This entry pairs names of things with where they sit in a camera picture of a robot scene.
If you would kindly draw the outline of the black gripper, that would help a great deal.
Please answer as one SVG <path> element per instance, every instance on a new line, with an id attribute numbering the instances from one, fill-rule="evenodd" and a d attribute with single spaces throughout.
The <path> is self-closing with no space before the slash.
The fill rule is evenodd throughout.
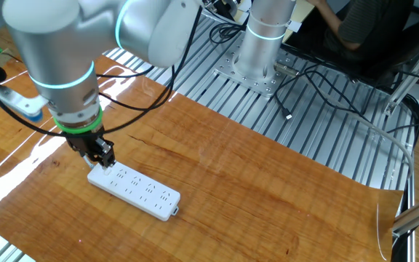
<path id="1" fill-rule="evenodd" d="M 113 149 L 114 143 L 96 135 L 96 132 L 103 130 L 103 125 L 100 125 L 87 132 L 87 134 L 93 133 L 93 136 L 67 138 L 67 142 L 71 149 L 79 152 L 84 157 L 87 164 L 99 163 L 104 169 L 107 169 L 114 166 L 116 157 Z"/>

